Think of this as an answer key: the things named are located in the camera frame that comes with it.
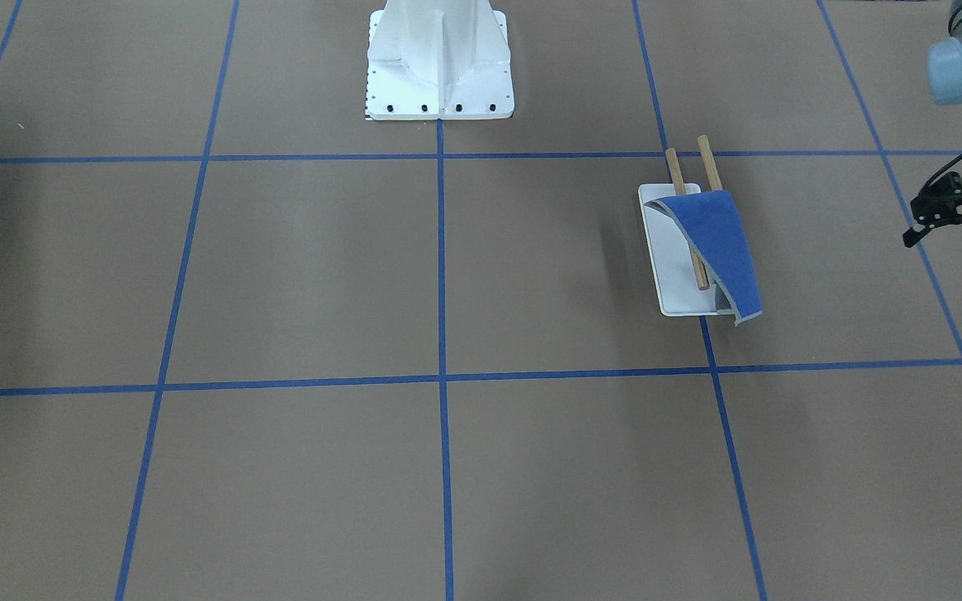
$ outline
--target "white tray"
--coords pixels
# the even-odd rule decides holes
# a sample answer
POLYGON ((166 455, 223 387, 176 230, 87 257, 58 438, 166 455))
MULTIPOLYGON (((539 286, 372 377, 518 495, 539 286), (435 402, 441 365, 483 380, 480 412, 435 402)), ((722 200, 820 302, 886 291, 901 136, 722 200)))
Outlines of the white tray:
MULTIPOLYGON (((685 184, 687 194, 699 194, 700 186, 685 184)), ((656 278, 656 296, 664 316, 729 316, 733 308, 711 270, 711 288, 700 290, 692 269, 690 246, 678 224, 661 210, 646 206, 657 198, 675 195, 673 184, 645 184, 637 188, 640 215, 645 221, 648 256, 656 278)))

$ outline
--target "brown floor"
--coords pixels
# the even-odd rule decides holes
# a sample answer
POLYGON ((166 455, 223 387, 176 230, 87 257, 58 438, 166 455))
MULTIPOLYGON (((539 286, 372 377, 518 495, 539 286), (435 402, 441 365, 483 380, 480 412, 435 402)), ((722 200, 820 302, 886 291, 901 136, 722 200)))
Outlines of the brown floor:
POLYGON ((948 3, 498 0, 444 125, 362 118, 381 7, 0 0, 0 598, 962 598, 948 3), (698 134, 737 328, 652 285, 698 134))

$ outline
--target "wooden dowel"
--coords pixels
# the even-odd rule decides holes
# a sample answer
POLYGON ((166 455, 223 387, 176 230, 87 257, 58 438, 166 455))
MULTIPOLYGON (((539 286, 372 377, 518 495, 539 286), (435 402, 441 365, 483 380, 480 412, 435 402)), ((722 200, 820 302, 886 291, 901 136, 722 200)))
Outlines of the wooden dowel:
POLYGON ((718 166, 715 164, 715 155, 711 153, 711 141, 706 136, 696 139, 696 144, 700 147, 700 159, 703 159, 703 170, 707 172, 707 185, 713 190, 722 189, 722 180, 718 179, 718 166))
MULTIPOLYGON (((667 149, 667 168, 671 171, 671 183, 675 185, 675 194, 685 195, 685 179, 682 178, 681 165, 678 164, 678 153, 675 149, 667 149)), ((696 273, 696 286, 700 290, 707 290, 711 288, 711 282, 707 281, 707 268, 703 265, 703 261, 700 260, 700 256, 696 252, 690 250, 688 254, 692 258, 692 270, 696 273)))

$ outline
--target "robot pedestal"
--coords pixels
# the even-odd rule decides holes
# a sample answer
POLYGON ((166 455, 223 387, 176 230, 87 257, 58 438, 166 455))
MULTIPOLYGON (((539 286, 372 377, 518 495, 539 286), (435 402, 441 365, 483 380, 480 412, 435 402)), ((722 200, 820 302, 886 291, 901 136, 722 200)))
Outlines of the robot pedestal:
POLYGON ((367 56, 367 118, 514 113, 507 17, 489 0, 388 0, 370 16, 367 56))

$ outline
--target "blue cloth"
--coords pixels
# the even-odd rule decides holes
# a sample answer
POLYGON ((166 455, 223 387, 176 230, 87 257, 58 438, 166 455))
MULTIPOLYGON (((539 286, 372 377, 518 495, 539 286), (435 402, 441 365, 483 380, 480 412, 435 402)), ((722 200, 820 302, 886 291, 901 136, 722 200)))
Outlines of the blue cloth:
POLYGON ((690 248, 706 264, 732 305, 736 323, 763 313, 756 267, 741 216, 725 190, 668 195, 646 203, 678 224, 690 248))

